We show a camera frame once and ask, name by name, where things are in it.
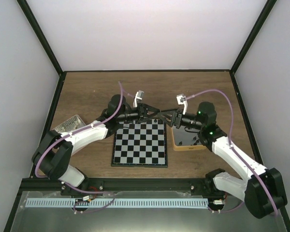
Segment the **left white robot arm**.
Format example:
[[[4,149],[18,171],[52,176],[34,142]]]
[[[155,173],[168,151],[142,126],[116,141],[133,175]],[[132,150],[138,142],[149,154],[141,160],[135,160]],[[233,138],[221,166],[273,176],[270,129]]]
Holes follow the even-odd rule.
[[[70,132],[47,132],[32,157],[35,172],[42,171],[48,179],[65,182],[76,194],[84,195],[89,183],[83,172],[70,165],[71,156],[88,144],[113,135],[121,122],[143,122],[158,112],[158,108],[145,103],[130,107],[125,97],[114,95],[107,108],[91,124]]]

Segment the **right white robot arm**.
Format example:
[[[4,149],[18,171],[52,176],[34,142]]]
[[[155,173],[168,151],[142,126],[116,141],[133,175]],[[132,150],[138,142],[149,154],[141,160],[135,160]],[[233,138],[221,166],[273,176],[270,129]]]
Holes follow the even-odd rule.
[[[239,175],[231,176],[223,170],[212,171],[205,182],[205,189],[215,195],[224,191],[245,203],[256,218],[263,218],[288,203],[281,173],[268,169],[249,157],[237,147],[216,123],[217,113],[212,103],[203,101],[197,113],[189,114],[183,109],[164,110],[159,119],[170,127],[188,127],[198,130],[202,145],[227,162]]]

